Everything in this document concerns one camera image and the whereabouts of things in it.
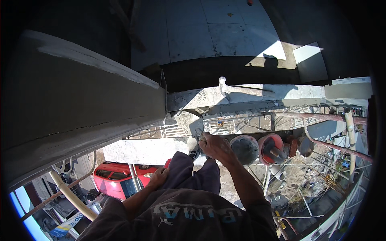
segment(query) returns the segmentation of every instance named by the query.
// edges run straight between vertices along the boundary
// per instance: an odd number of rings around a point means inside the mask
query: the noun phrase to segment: leg
[[[182,152],[176,152],[169,164],[170,172],[160,189],[177,188],[193,171],[193,159]]]
[[[198,179],[201,190],[220,194],[220,169],[214,159],[208,159],[204,166],[193,174],[193,178]]]

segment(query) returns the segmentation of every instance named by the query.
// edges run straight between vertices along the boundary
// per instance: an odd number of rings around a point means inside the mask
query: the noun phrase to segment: red car
[[[139,185],[144,188],[150,181],[151,175],[157,170],[149,165],[137,165]],[[96,188],[109,196],[126,199],[136,193],[131,177],[129,165],[125,163],[104,162],[92,174]]]

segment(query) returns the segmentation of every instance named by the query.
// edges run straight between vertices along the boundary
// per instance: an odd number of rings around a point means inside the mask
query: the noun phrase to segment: dark t-shirt
[[[79,241],[97,240],[278,240],[271,205],[261,200],[246,211],[211,192],[158,190],[134,220],[110,198]]]

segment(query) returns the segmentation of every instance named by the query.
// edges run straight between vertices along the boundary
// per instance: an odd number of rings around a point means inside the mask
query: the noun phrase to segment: worker
[[[203,136],[198,144],[208,159],[199,171],[192,175],[198,145],[189,155],[176,152],[132,197],[108,199],[78,240],[278,240],[271,205],[229,142]],[[228,169],[245,211],[219,196],[215,159]]]

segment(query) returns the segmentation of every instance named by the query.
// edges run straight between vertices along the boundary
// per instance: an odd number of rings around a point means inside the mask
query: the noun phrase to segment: dark pants
[[[208,159],[197,172],[193,171],[193,159],[182,152],[176,152],[169,164],[170,172],[160,189],[189,188],[220,193],[220,169],[214,159]]]

